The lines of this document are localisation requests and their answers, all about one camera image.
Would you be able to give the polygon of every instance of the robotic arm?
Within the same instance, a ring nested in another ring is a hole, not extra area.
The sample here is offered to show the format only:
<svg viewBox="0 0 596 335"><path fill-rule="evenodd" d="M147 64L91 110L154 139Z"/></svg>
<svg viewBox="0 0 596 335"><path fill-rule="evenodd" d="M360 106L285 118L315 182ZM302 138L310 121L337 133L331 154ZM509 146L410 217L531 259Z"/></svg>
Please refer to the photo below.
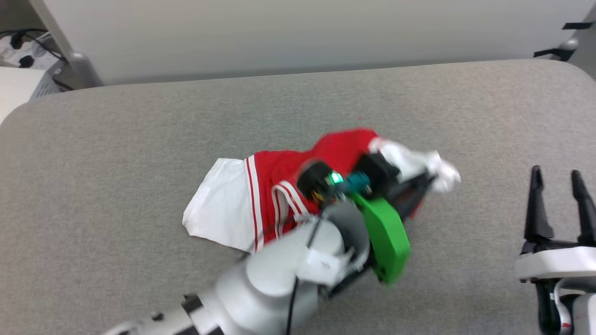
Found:
<svg viewBox="0 0 596 335"><path fill-rule="evenodd" d="M596 207L579 171L571 174L581 234L577 242L553 240L542 200L542 173L532 169L526 229L516 277L530 281L538 295L538 319L544 334L596 334ZM579 290L584 294L568 294Z"/></svg>
<svg viewBox="0 0 596 335"><path fill-rule="evenodd" d="M303 324L320 300L333 298L372 269L395 282L410 245L401 218L415 211L433 177L399 183L381 154L362 156L343 179L322 162L297 186L319 216L224 272L215 285L176 308L123 322L104 335L280 335Z"/></svg>

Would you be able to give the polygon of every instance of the white sleeve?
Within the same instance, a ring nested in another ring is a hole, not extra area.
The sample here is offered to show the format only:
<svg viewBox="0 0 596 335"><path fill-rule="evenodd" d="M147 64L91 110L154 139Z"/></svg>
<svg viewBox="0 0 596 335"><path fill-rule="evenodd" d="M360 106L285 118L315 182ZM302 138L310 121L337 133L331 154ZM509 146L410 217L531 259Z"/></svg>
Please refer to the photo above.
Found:
<svg viewBox="0 0 596 335"><path fill-rule="evenodd" d="M450 192L456 183L461 182L455 166L442 160L437 151L421 153L382 138L372 140L369 150L371 153L380 152L390 164L397 166L401 171L400 180L408 180L428 169L431 174L437 175L432 184L435 192Z"/></svg>
<svg viewBox="0 0 596 335"><path fill-rule="evenodd" d="M192 236L248 250L254 243L246 162L218 159L184 210L182 224Z"/></svg>

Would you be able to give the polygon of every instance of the red fabric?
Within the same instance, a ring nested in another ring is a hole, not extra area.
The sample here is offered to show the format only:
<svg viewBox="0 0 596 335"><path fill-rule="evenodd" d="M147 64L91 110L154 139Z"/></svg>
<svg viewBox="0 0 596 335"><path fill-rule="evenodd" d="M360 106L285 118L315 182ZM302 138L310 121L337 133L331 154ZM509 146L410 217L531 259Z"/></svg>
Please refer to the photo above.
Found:
<svg viewBox="0 0 596 335"><path fill-rule="evenodd" d="M343 132L335 132L324 135L309 151L260 151L254 154L254 166L259 183L259 203L262 218L262 228L265 244L276 238L275 232L275 205L272 196L274 186L282 181L287 181L291 187L281 186L289 194L294 191L299 196L309 213L317 213L315 203L307 201L299 191L296 190L296 179L302 172L305 163L322 160L332 169L347 176L356 165L358 159L368 153L368 144L377 137L377 134L370 129L353 129ZM296 226L292 217L294 213L289 211L288 222L283 230L288 231ZM255 229L257 237L260 232Z"/></svg>

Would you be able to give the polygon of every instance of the power strip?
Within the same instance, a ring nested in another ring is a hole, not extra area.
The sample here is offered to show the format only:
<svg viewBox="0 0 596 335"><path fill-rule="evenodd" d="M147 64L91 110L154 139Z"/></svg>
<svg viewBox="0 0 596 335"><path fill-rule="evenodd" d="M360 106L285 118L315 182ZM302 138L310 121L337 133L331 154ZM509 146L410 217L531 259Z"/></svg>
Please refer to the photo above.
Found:
<svg viewBox="0 0 596 335"><path fill-rule="evenodd" d="M42 42L51 39L49 33L37 38ZM27 69L44 70L51 77L59 75L62 68L66 65L65 62L59 60L47 50L43 49L37 42L24 42L20 49L13 48L10 45L11 36L5 36L0 39L0 66L5 67L22 67L21 60L30 56L32 60L31 65Z"/></svg>

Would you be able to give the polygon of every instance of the floor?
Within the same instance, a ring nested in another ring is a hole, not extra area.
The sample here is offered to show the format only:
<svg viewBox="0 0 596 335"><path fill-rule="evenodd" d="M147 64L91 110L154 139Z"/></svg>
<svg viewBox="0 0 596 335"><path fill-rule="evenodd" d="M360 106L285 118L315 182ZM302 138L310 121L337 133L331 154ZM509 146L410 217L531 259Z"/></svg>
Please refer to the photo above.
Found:
<svg viewBox="0 0 596 335"><path fill-rule="evenodd" d="M0 31L23 28L45 28L28 0L0 0ZM61 53L56 45L48 45L52 50ZM73 89L83 88L69 65L55 79L71 86Z"/></svg>

